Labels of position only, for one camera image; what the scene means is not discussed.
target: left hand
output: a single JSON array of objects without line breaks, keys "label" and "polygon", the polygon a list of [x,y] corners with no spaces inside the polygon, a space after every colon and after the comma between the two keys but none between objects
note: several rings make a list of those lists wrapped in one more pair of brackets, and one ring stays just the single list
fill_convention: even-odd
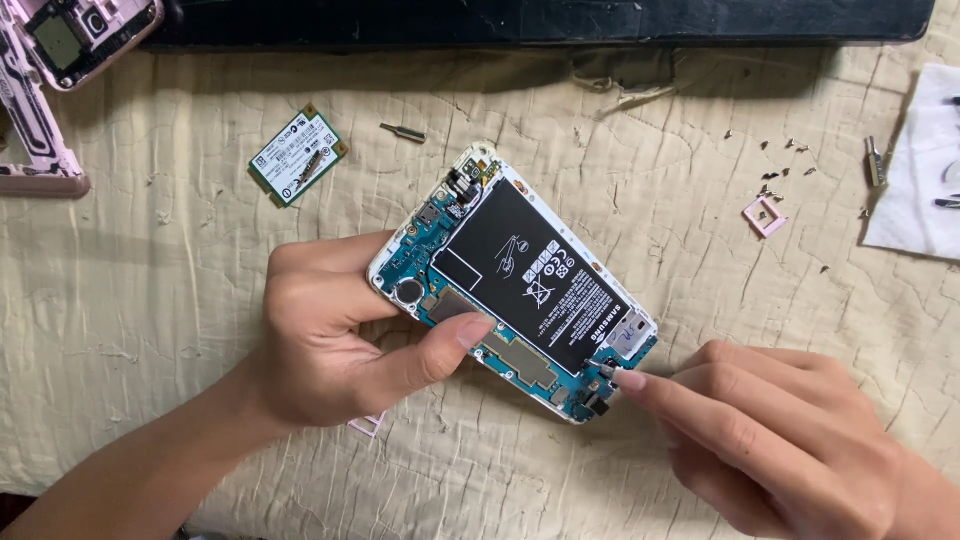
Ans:
[{"label": "left hand", "polygon": [[393,232],[280,246],[264,292],[265,343],[248,360],[272,416],[291,429],[329,427],[379,414],[445,379],[494,326],[465,314],[417,345],[384,354],[352,329],[394,317],[367,268]]}]

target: white tissue paper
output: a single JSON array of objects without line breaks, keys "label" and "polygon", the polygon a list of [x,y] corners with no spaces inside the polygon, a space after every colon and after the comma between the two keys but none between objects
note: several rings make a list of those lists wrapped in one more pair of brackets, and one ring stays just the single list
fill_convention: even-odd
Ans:
[{"label": "white tissue paper", "polygon": [[960,259],[960,209],[942,209],[935,199],[960,194],[946,182],[960,160],[960,69],[924,67],[887,171],[888,186],[870,217],[865,246]]}]

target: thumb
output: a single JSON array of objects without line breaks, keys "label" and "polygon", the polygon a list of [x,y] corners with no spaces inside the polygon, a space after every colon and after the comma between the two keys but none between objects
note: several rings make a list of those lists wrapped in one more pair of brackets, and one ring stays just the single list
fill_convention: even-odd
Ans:
[{"label": "thumb", "polygon": [[365,380],[382,410],[410,394],[449,377],[470,349],[493,330],[496,321],[483,313],[467,313],[443,321],[417,345],[404,347],[367,364]]}]

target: smartphone battery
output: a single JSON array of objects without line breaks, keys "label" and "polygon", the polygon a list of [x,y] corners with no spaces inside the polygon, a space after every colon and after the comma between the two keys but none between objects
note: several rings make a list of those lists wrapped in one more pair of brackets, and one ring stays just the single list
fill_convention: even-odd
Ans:
[{"label": "smartphone battery", "polygon": [[571,375],[630,312],[510,182],[489,190],[431,265]]}]

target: disassembled smartphone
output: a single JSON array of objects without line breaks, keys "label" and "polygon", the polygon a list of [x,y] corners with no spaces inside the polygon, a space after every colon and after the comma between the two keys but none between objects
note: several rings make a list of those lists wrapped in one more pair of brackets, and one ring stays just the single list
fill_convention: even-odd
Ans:
[{"label": "disassembled smartphone", "polygon": [[146,37],[160,0],[0,0],[0,99],[29,165],[0,165],[0,193],[82,197],[89,180],[41,90],[76,89]]},{"label": "disassembled smartphone", "polygon": [[368,279],[428,326],[484,312],[471,351],[573,424],[609,409],[611,367],[634,369],[657,325],[517,172],[472,144],[377,255]]}]

